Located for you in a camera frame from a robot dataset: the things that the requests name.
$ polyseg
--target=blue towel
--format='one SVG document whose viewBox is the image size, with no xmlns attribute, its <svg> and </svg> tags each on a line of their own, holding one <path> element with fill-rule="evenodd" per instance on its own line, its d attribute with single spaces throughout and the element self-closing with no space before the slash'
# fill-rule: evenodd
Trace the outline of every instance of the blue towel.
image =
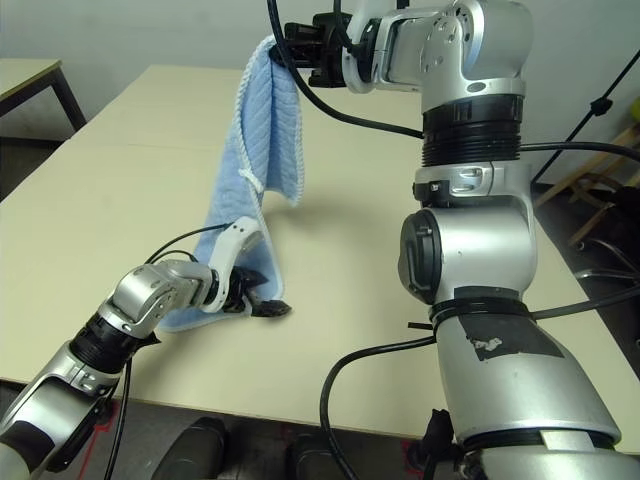
<svg viewBox="0 0 640 480">
<path fill-rule="evenodd" d="M 298 92 L 289 72 L 269 58 L 274 44 L 273 37 L 263 40 L 242 76 L 205 220 L 205 225 L 231 223 L 242 216 L 258 221 L 263 239 L 239 257 L 236 265 L 256 270 L 268 279 L 255 289 L 262 300 L 281 299 L 283 294 L 282 277 L 262 216 L 264 191 L 280 192 L 295 206 L 304 183 Z M 201 235 L 195 249 L 199 262 L 208 263 L 219 234 L 215 231 Z M 250 313 L 250 306 L 241 314 L 207 314 L 191 308 L 168 315 L 159 328 L 176 332 Z"/>
</svg>

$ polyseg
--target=black wire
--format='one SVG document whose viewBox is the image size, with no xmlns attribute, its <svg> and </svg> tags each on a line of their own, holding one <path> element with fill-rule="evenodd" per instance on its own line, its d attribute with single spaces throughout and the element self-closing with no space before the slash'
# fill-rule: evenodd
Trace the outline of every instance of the black wire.
<svg viewBox="0 0 640 480">
<path fill-rule="evenodd" d="M 185 255 L 187 257 L 189 257 L 189 259 L 192 262 L 197 262 L 198 259 L 192 255 L 191 253 L 187 252 L 186 250 L 167 250 L 166 252 L 162 252 L 161 254 L 157 255 L 154 259 L 153 259 L 153 263 L 156 263 L 158 260 L 160 260 L 162 257 L 166 257 L 167 255 L 172 255 L 174 253 L 180 253 L 182 255 Z"/>
<path fill-rule="evenodd" d="M 291 54 L 289 52 L 289 49 L 287 48 L 284 34 L 282 33 L 282 26 L 280 25 L 280 16 L 278 14 L 278 6 L 276 0 L 267 0 L 267 8 L 269 10 L 269 21 L 271 22 L 271 29 L 273 30 L 273 35 L 276 39 L 276 45 L 278 46 L 278 50 L 280 51 L 282 61 L 287 67 L 287 70 L 289 70 L 289 73 L 293 77 L 293 80 L 296 82 L 296 85 L 298 86 L 300 91 L 313 105 L 315 105 L 318 109 L 322 110 L 330 117 L 335 118 L 336 120 L 339 120 L 341 122 L 350 123 L 359 127 L 382 130 L 385 132 L 399 133 L 401 135 L 408 135 L 414 138 L 421 139 L 424 137 L 423 133 L 420 130 L 413 130 L 407 127 L 400 127 L 398 125 L 390 125 L 388 123 L 376 122 L 374 120 L 366 120 L 363 118 L 354 117 L 352 115 L 347 115 L 346 113 L 339 112 L 338 110 L 324 103 L 315 93 L 313 93 L 313 90 L 311 90 L 311 88 L 309 88 L 309 86 L 305 83 L 304 79 L 300 76 L 300 73 L 295 67 L 293 58 L 291 58 Z"/>
<path fill-rule="evenodd" d="M 118 457 L 118 450 L 120 450 L 120 442 L 122 441 L 122 431 L 124 430 L 124 420 L 127 414 L 127 404 L 129 403 L 129 389 L 131 388 L 131 367 L 133 365 L 133 359 L 127 360 L 124 370 L 124 387 L 122 390 L 122 400 L 120 403 L 120 412 L 118 412 L 118 423 L 116 425 L 116 432 L 113 438 L 113 444 L 111 445 L 111 454 L 109 455 L 109 462 L 107 463 L 107 470 L 104 472 L 104 480 L 111 480 L 113 469 L 116 466 L 116 458 Z"/>
<path fill-rule="evenodd" d="M 196 235 L 197 233 L 208 232 L 210 230 L 219 230 L 221 228 L 227 228 L 229 225 L 230 225 L 229 223 L 221 223 L 220 225 L 212 225 L 210 227 L 198 228 L 197 230 L 192 230 L 190 232 L 183 233 L 182 235 L 177 236 L 173 240 L 169 240 L 167 243 L 161 246 L 158 250 L 153 252 L 153 254 L 144 263 L 153 263 L 154 261 L 157 260 L 156 257 L 160 255 L 163 250 L 165 250 L 167 247 L 170 247 L 174 243 L 179 242 L 183 238 L 190 237 L 191 235 Z"/>
<path fill-rule="evenodd" d="M 347 27 L 344 25 L 342 18 L 342 2 L 340 0 L 333 0 L 333 23 L 335 24 L 335 30 L 340 38 L 340 43 L 347 49 L 347 52 L 353 53 L 355 45 L 349 38 L 347 33 Z"/>
<path fill-rule="evenodd" d="M 631 70 L 631 67 L 633 67 L 633 65 L 638 61 L 638 59 L 640 59 L 640 50 L 638 50 L 635 53 L 635 55 L 631 57 L 631 60 L 629 60 L 629 63 L 627 63 L 627 65 L 622 69 L 622 71 L 618 74 L 618 76 L 613 81 L 613 83 L 609 86 L 607 91 L 604 92 L 604 94 L 600 98 L 606 99 L 609 95 L 611 95 L 611 92 L 613 92 L 613 90 L 618 86 L 618 84 L 622 81 L 622 79 L 627 75 L 629 70 Z M 585 116 L 582 117 L 582 120 L 578 122 L 578 125 L 576 125 L 576 127 L 569 134 L 569 136 L 566 138 L 565 141 L 570 142 L 571 140 L 573 140 L 575 136 L 578 135 L 578 133 L 580 133 L 580 130 L 582 130 L 582 128 L 589 122 L 589 120 L 591 120 L 591 117 L 593 116 L 594 116 L 594 110 L 593 108 L 590 108 L 589 111 L 585 114 Z M 544 175 L 544 172 L 546 172 L 547 169 L 553 164 L 553 162 L 556 161 L 556 159 L 560 156 L 561 152 L 562 150 L 556 150 L 556 152 L 551 156 L 549 160 L 547 160 L 547 162 L 542 166 L 542 168 L 538 171 L 538 173 L 536 173 L 535 177 L 533 177 L 533 180 L 531 180 L 531 183 L 537 182 L 540 179 L 540 177 Z"/>
<path fill-rule="evenodd" d="M 345 366 L 355 360 L 358 360 L 359 358 L 370 357 L 372 355 L 380 355 L 382 353 L 399 352 L 401 350 L 425 347 L 427 345 L 433 345 L 434 343 L 436 343 L 436 338 L 431 335 L 429 337 L 410 340 L 408 342 L 391 343 L 389 345 L 380 345 L 378 347 L 365 348 L 363 350 L 358 350 L 357 352 L 353 352 L 342 357 L 329 371 L 329 375 L 327 375 L 327 379 L 324 381 L 324 385 L 322 386 L 322 393 L 320 394 L 320 426 L 327 437 L 327 441 L 329 442 L 329 450 L 331 452 L 331 456 L 340 467 L 340 470 L 342 471 L 344 476 L 349 480 L 357 480 L 358 476 L 353 471 L 351 465 L 349 465 L 344 452 L 340 448 L 338 439 L 334 435 L 331 428 L 331 422 L 329 421 L 329 395 L 331 394 L 331 387 L 333 386 L 333 382 L 338 376 L 338 373 L 340 373 L 340 370 L 342 370 Z"/>
<path fill-rule="evenodd" d="M 633 148 L 622 147 L 612 143 L 600 142 L 544 142 L 520 145 L 521 152 L 536 152 L 539 150 L 591 150 L 595 152 L 609 152 L 640 162 L 640 152 Z"/>
<path fill-rule="evenodd" d="M 588 300 L 586 302 L 574 303 L 565 307 L 550 308 L 548 310 L 538 310 L 531 312 L 531 318 L 534 320 L 542 320 L 543 318 L 562 317 L 571 315 L 572 313 L 586 312 L 595 308 L 608 307 L 616 303 L 624 302 L 635 296 L 640 295 L 640 285 L 621 290 L 611 295 L 606 295 L 597 300 Z"/>
</svg>

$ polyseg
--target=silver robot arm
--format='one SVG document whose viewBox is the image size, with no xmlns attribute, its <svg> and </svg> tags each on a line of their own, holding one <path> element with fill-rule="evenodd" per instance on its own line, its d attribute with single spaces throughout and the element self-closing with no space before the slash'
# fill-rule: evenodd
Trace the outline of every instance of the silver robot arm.
<svg viewBox="0 0 640 480">
<path fill-rule="evenodd" d="M 537 255 L 529 165 L 518 159 L 528 10 L 461 0 L 365 20 L 362 12 L 381 3 L 365 2 L 349 23 L 354 43 L 375 47 L 370 70 L 362 50 L 360 58 L 343 50 L 344 82 L 358 93 L 422 95 L 423 166 L 413 191 L 423 208 L 404 223 L 398 271 L 407 290 L 433 306 L 442 382 L 464 451 L 458 475 L 640 478 L 640 464 L 615 452 L 620 431 L 579 363 L 522 303 Z"/>
<path fill-rule="evenodd" d="M 2 418 L 0 477 L 35 479 L 65 469 L 108 406 L 125 363 L 138 349 L 159 343 L 153 331 L 169 312 L 244 311 L 254 301 L 247 287 L 264 278 L 234 263 L 260 237 L 257 222 L 242 217 L 220 234 L 209 265 L 167 260 L 125 275 Z"/>
</svg>

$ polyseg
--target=table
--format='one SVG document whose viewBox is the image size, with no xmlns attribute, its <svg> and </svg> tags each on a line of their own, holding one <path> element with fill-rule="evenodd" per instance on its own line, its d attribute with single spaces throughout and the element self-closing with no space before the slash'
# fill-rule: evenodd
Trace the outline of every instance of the table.
<svg viewBox="0 0 640 480">
<path fill-rule="evenodd" d="M 60 60 L 0 58 L 0 116 L 47 87 L 53 88 L 75 130 L 87 121 L 60 69 Z"/>
<path fill-rule="evenodd" d="M 30 380 L 119 278 L 202 224 L 239 78 L 151 67 L 0 204 L 0 377 Z M 419 123 L 420 101 L 409 94 L 321 93 L 343 111 Z M 427 309 L 396 273 L 400 226 L 418 208 L 411 183 L 420 143 L 338 123 L 306 100 L 302 112 L 302 203 L 292 209 L 275 194 L 265 199 L 293 313 L 160 333 L 163 344 L 135 358 L 134 398 L 317 423 L 322 382 L 338 358 L 420 335 L 406 324 Z M 584 300 L 540 229 L 538 245 L 529 306 Z M 640 452 L 640 383 L 598 315 L 541 325 L 592 379 L 623 432 L 619 449 Z M 334 386 L 334 424 L 421 436 L 431 409 L 445 407 L 436 349 L 349 366 Z"/>
</svg>

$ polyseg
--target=wall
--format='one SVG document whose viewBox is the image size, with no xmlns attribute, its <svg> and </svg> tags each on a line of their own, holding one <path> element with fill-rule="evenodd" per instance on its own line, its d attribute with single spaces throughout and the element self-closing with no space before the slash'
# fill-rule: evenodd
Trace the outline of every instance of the wall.
<svg viewBox="0 0 640 480">
<path fill-rule="evenodd" d="M 527 62 L 523 139 L 561 140 L 640 46 L 638 0 L 523 0 L 536 37 Z M 283 21 L 310 21 L 331 2 L 280 0 Z M 412 5 L 440 4 L 413 1 Z M 355 0 L 344 2 L 351 11 Z M 269 33 L 263 0 L 0 0 L 0 54 L 53 57 L 88 117 L 153 63 L 242 68 Z M 638 65 L 605 117 L 581 139 L 606 141 L 630 123 L 640 95 Z M 66 138 L 72 131 L 51 92 L 5 116 L 0 133 Z M 537 166 L 548 154 L 524 154 Z M 544 177 L 559 178 L 587 154 L 569 152 Z"/>
</svg>

